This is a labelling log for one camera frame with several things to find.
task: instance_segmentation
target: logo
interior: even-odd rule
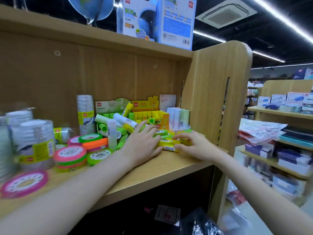
[[[175,8],[177,6],[176,0],[164,0],[164,4],[166,8]]]
[[[125,8],[125,17],[135,19],[135,17],[137,17],[137,14],[134,10]]]

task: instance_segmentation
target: globe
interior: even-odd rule
[[[115,0],[69,0],[69,2],[90,24],[97,15],[97,20],[107,18],[113,10]]]

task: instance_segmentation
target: ceiling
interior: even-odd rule
[[[197,0],[196,16],[213,8],[225,0]],[[255,15],[237,21],[220,29],[195,19],[194,30],[225,39],[238,40],[248,44],[252,50],[276,57],[284,64],[313,62],[313,44],[303,39],[280,20],[274,18],[253,0],[241,0],[257,11]],[[283,15],[313,35],[313,0],[267,0]],[[13,0],[0,0],[0,3],[13,5]],[[68,0],[26,0],[29,11],[86,24]],[[104,20],[97,21],[97,27],[116,31],[116,8]],[[193,51],[206,48],[219,42],[194,34]],[[279,65],[275,60],[253,56],[252,67]]]

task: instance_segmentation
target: wooden shelf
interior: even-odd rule
[[[296,144],[296,143],[293,143],[293,142],[287,142],[287,141],[284,141],[284,140],[277,140],[277,142],[281,142],[281,143],[284,143],[284,144],[288,144],[288,145],[291,145],[291,146],[295,146],[295,147],[298,147],[298,148],[301,148],[301,149],[306,149],[306,150],[309,150],[309,151],[313,151],[313,148],[310,148],[310,147],[307,147],[307,146],[303,146],[303,145],[300,145],[300,144]]]
[[[297,172],[295,172],[295,171],[293,171],[293,170],[290,170],[289,168],[280,166],[280,165],[278,164],[278,158],[269,158],[269,159],[263,158],[263,157],[261,157],[261,156],[259,156],[259,155],[256,155],[256,154],[247,152],[247,151],[245,150],[245,146],[244,146],[244,145],[243,145],[243,146],[239,146],[239,147],[240,147],[240,148],[239,148],[239,151],[240,151],[241,153],[243,153],[243,154],[245,154],[245,155],[247,155],[247,156],[249,156],[249,157],[251,157],[251,158],[254,158],[254,159],[256,159],[256,160],[259,160],[259,161],[261,161],[261,162],[265,162],[265,163],[268,164],[269,166],[272,166],[272,167],[275,167],[275,168],[280,169],[280,170],[282,170],[282,171],[285,171],[285,172],[287,172],[287,173],[289,173],[289,174],[291,174],[291,175],[293,175],[293,176],[295,176],[295,177],[298,177],[298,178],[300,178],[300,179],[310,180],[310,178],[311,178],[312,175],[313,175],[313,171],[311,171],[308,175],[301,175],[301,174],[299,174],[299,173],[297,173]]]
[[[270,110],[270,109],[265,109],[263,106],[248,107],[248,110],[259,111],[259,112],[264,112],[264,113],[268,113],[268,114],[275,114],[275,115],[291,116],[291,117],[297,117],[297,118],[303,118],[303,119],[313,119],[313,115],[311,115],[311,114],[302,114],[302,113],[297,113],[297,112],[284,112],[284,111],[279,111],[279,110]]]
[[[211,165],[210,162],[200,161],[183,153],[162,151],[160,155],[131,170],[116,182],[90,212]],[[0,219],[85,170],[92,170],[92,168],[85,167],[70,173],[57,173],[54,168],[48,170],[49,181],[40,190],[22,198],[0,200]]]
[[[0,5],[0,31],[111,49],[160,59],[192,59],[194,52]]]

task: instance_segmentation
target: pink tape roll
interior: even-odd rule
[[[86,155],[86,153],[86,149],[83,146],[67,146],[57,150],[53,155],[53,159],[56,162],[75,161]]]
[[[79,162],[79,163],[77,163],[77,164],[75,164],[75,165],[71,165],[71,166],[59,166],[59,165],[57,165],[56,167],[57,167],[57,168],[60,168],[60,169],[69,169],[69,168],[72,168],[72,167],[78,167],[78,166],[80,166],[80,165],[86,163],[86,161],[87,161],[87,158],[86,158],[84,161]]]
[[[71,146],[71,145],[82,145],[81,142],[78,142],[78,138],[79,138],[79,137],[80,137],[80,136],[76,136],[76,137],[70,138],[70,139],[67,141],[67,145],[68,145],[68,146]]]
[[[20,198],[39,190],[47,181],[48,174],[45,171],[24,173],[4,183],[0,193],[3,198]]]

